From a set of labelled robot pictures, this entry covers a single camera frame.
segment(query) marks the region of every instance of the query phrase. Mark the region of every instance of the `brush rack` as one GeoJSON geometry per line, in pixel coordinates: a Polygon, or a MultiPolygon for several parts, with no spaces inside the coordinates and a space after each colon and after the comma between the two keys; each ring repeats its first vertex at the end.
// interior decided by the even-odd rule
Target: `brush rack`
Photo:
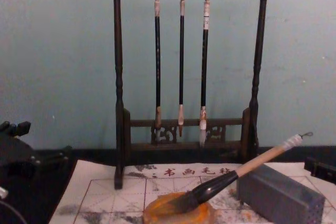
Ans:
{"type": "MultiPolygon", "coordinates": [[[[237,161],[245,163],[257,156],[258,134],[258,86],[261,69],[262,46],[264,42],[265,14],[267,0],[260,0],[259,16],[254,55],[254,75],[252,80],[251,100],[242,116],[233,119],[207,119],[206,142],[203,148],[234,150],[237,161]],[[241,125],[241,137],[237,141],[227,141],[225,138],[226,126],[241,125]]],[[[177,141],[178,122],[176,120],[162,120],[160,141],[155,138],[155,119],[134,120],[130,112],[124,108],[122,98],[122,27],[121,27],[121,0],[113,0],[114,9],[114,58],[116,73],[116,151],[117,164],[114,175],[115,189],[123,185],[124,167],[132,151],[151,150],[182,150],[198,149],[199,142],[179,143],[177,141]],[[134,144],[131,141],[132,127],[147,127],[151,129],[151,143],[134,144]]],[[[199,126],[199,119],[185,119],[183,127],[199,126]]]]}

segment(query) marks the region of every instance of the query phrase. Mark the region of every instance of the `large calligraphy brush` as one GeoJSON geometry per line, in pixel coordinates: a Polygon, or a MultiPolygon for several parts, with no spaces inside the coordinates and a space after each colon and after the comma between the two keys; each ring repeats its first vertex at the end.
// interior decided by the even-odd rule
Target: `large calligraphy brush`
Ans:
{"type": "Polygon", "coordinates": [[[156,142],[160,140],[161,129],[161,53],[160,53],[160,0],[155,0],[155,54],[156,54],[156,110],[155,110],[155,136],[156,142]]]}
{"type": "Polygon", "coordinates": [[[180,136],[182,136],[183,127],[183,57],[184,57],[184,0],[180,1],[180,106],[179,106],[179,117],[178,117],[178,131],[180,136]]]}
{"type": "Polygon", "coordinates": [[[202,49],[202,84],[201,84],[201,112],[199,117],[199,139],[200,146],[204,146],[206,139],[206,111],[205,111],[205,97],[206,97],[206,62],[207,62],[207,48],[208,48],[208,30],[209,30],[209,11],[210,0],[204,2],[204,18],[203,18],[203,49],[202,49]]]}
{"type": "Polygon", "coordinates": [[[281,145],[269,149],[263,154],[241,165],[236,170],[204,182],[196,186],[193,190],[175,197],[174,199],[169,200],[163,204],[160,204],[160,199],[158,199],[149,204],[145,212],[147,216],[151,216],[153,218],[155,217],[156,219],[164,219],[169,218],[169,216],[172,215],[181,215],[193,211],[198,206],[220,193],[224,188],[226,188],[238,178],[251,172],[271,159],[281,155],[282,153],[292,149],[293,147],[300,145],[302,143],[303,136],[312,136],[312,133],[310,132],[304,135],[294,135],[284,141],[281,145]]]}

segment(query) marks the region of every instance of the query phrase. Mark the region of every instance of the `black object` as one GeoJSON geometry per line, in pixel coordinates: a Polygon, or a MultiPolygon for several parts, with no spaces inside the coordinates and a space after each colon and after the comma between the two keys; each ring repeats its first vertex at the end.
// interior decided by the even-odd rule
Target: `black object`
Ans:
{"type": "MultiPolygon", "coordinates": [[[[46,153],[53,151],[38,152],[44,156],[46,153]]],[[[36,177],[36,179],[16,176],[1,180],[0,186],[9,191],[4,202],[15,207],[28,224],[49,223],[71,179],[76,160],[72,153],[65,169],[46,173],[44,176],[36,177]]],[[[3,206],[0,206],[0,223],[23,224],[10,210],[3,206]]]]}
{"type": "Polygon", "coordinates": [[[5,121],[0,124],[0,132],[9,136],[23,136],[29,133],[30,125],[30,122],[22,122],[16,125],[11,124],[9,121],[5,121]]]}
{"type": "Polygon", "coordinates": [[[1,180],[14,176],[33,178],[35,175],[59,170],[65,167],[70,150],[71,147],[68,146],[56,151],[56,154],[40,156],[20,139],[1,132],[0,178],[1,180]]]}
{"type": "Polygon", "coordinates": [[[215,177],[196,186],[193,190],[171,200],[169,203],[157,207],[155,209],[155,214],[166,214],[167,208],[169,208],[171,212],[174,212],[174,214],[183,214],[192,211],[199,205],[216,196],[225,187],[237,179],[238,175],[235,170],[215,177]]]}
{"type": "Polygon", "coordinates": [[[311,172],[311,176],[323,179],[336,185],[336,167],[322,163],[315,158],[307,157],[304,168],[311,172]]]}
{"type": "Polygon", "coordinates": [[[155,16],[155,56],[156,56],[156,107],[160,107],[161,54],[160,54],[160,16],[155,16]]]}
{"type": "Polygon", "coordinates": [[[237,198],[278,224],[319,224],[326,200],[318,192],[267,165],[237,180],[237,198]]]}

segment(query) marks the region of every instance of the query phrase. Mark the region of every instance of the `wooden brush handle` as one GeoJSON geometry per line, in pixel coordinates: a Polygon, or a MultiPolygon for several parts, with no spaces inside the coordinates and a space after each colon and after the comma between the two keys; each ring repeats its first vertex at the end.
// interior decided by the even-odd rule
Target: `wooden brush handle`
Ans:
{"type": "Polygon", "coordinates": [[[255,157],[254,159],[248,161],[244,165],[236,169],[238,177],[249,173],[250,171],[256,169],[258,166],[270,161],[271,159],[281,155],[289,149],[298,146],[302,143],[302,137],[300,135],[295,135],[288,140],[284,141],[282,145],[275,146],[272,149],[264,152],[263,154],[255,157]]]}
{"type": "Polygon", "coordinates": [[[155,113],[155,128],[159,129],[161,128],[161,107],[156,107],[156,113],[155,113]]]}

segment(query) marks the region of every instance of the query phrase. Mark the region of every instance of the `black brush handle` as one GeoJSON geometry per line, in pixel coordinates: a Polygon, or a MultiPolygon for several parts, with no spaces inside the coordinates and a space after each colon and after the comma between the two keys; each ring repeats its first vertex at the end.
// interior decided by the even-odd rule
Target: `black brush handle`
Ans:
{"type": "Polygon", "coordinates": [[[206,63],[208,52],[209,5],[210,5],[209,0],[205,0],[204,17],[203,17],[201,107],[205,106],[205,94],[206,94],[206,63]]]}
{"type": "Polygon", "coordinates": [[[156,107],[160,106],[161,95],[161,53],[160,53],[160,13],[155,13],[155,54],[156,54],[156,107]]]}
{"type": "Polygon", "coordinates": [[[183,61],[184,61],[184,0],[181,0],[181,16],[180,16],[180,104],[183,104],[183,61]]]}
{"type": "Polygon", "coordinates": [[[205,106],[205,97],[206,97],[205,94],[206,94],[207,48],[208,48],[208,30],[203,30],[201,106],[205,106]]]}
{"type": "Polygon", "coordinates": [[[192,190],[192,194],[196,198],[199,204],[205,203],[224,188],[230,185],[232,182],[238,179],[238,175],[235,170],[228,172],[227,174],[220,175],[207,182],[200,184],[192,190]]]}

